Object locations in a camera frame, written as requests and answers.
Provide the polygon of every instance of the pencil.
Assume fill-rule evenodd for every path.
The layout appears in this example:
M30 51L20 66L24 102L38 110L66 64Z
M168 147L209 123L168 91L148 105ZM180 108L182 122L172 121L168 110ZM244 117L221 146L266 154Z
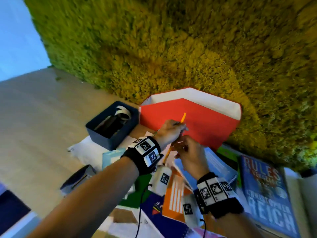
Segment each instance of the pencil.
M184 115L183 115L183 117L182 117L180 123L183 123L183 122L184 122L185 117L186 117L186 113L184 113ZM165 165L166 160L167 160L168 156L170 155L170 152L171 152L171 151L172 151L172 144L171 144L170 148L168 149L168 152L166 153L166 156L165 156L165 158L164 158L164 160L163 160L163 165Z

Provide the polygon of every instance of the green moss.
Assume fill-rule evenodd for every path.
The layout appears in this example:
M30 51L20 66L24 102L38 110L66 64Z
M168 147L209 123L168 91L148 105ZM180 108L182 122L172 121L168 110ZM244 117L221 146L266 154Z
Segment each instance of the green moss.
M141 103L192 86L239 102L228 142L301 170L316 161L314 0L25 0L51 63Z

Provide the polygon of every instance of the red paper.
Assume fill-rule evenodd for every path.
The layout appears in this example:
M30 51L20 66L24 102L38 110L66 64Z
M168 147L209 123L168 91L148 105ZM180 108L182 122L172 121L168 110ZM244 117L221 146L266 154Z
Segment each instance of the red paper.
M228 139L240 122L181 98L142 106L140 124L157 130L168 119L180 121L184 113L186 113L184 123L189 129L184 132L184 135L190 135L213 151L216 151Z

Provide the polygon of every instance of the red folder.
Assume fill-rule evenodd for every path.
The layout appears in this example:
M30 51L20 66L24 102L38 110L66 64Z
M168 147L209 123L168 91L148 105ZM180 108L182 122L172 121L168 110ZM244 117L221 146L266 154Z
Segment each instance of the red folder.
M184 123L189 131L184 135L214 151L228 139L241 119L240 104L193 88L152 95L139 110L140 124L153 130L167 119L180 121L186 113Z

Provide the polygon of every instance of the black cable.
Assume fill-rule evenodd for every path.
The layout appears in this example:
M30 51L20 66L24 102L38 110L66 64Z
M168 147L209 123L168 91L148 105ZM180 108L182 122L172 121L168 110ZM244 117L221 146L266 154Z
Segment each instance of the black cable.
M137 230L137 234L136 234L135 238L137 238L138 233L139 233L139 229L140 229L141 204L142 204L143 195L144 195L145 191L147 190L147 188L148 188L149 186L152 186L152 184L148 184L148 185L144 188L144 190L142 191L142 194L141 194L141 201L140 201L140 208L139 208L139 210L140 210L140 212L139 212L139 224L138 224L138 230Z
M203 219L200 219L200 221L203 221L203 222L204 222L204 224L205 224L205 230L204 230L204 236L203 236L203 238L205 238L205 235L206 235L206 228L207 228L207 226L206 226L206 222L205 222L205 220L203 220Z

